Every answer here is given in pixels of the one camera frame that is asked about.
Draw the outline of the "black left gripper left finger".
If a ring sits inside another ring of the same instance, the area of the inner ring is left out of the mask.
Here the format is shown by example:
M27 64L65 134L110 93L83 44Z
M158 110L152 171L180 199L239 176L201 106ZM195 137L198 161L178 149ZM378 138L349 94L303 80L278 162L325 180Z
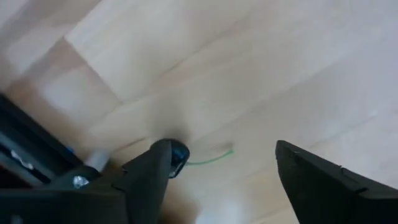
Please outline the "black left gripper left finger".
M1 191L1 223L157 223L169 181L168 139L79 189Z

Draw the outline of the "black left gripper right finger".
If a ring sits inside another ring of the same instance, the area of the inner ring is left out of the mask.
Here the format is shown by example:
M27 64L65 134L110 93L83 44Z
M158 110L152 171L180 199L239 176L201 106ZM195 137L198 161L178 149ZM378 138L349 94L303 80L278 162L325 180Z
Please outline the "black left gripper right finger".
M287 141L277 141L275 157L299 223L397 223L397 189Z

